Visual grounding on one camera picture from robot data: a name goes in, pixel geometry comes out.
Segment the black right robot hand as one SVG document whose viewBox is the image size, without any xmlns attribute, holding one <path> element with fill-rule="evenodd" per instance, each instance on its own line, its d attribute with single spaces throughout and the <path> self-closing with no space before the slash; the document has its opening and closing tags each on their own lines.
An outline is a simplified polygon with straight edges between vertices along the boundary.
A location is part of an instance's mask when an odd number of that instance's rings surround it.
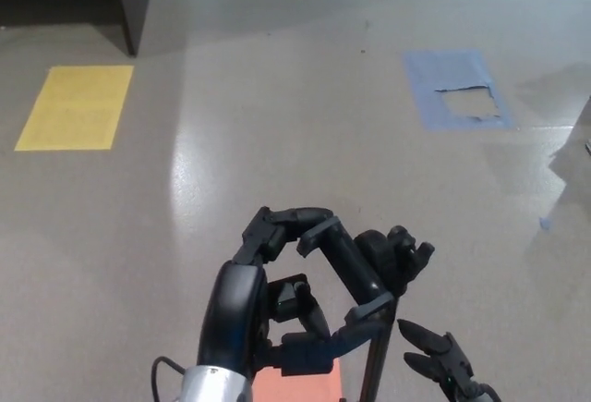
<svg viewBox="0 0 591 402">
<path fill-rule="evenodd" d="M 438 335 L 429 329 L 399 319 L 401 335 L 421 354 L 404 353 L 404 362 L 416 373 L 439 385 L 448 401 L 501 402 L 498 393 L 489 385 L 474 380 L 472 365 L 453 335 Z"/>
</svg>

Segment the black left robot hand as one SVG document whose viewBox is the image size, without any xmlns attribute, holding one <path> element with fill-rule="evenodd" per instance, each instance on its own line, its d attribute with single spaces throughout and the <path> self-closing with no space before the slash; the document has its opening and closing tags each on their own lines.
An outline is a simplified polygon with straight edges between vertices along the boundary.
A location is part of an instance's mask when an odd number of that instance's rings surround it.
<svg viewBox="0 0 591 402">
<path fill-rule="evenodd" d="M 375 315 L 393 296 L 332 211 L 262 207 L 242 239 L 216 277 L 201 329 L 199 365 L 248 379 L 267 367 L 284 376 L 325 374 L 335 359 L 382 329 Z M 320 250 L 356 301 L 338 331 L 331 332 L 304 274 L 268 280 L 265 264 L 276 261 L 291 242 L 303 257 Z"/>
</svg>

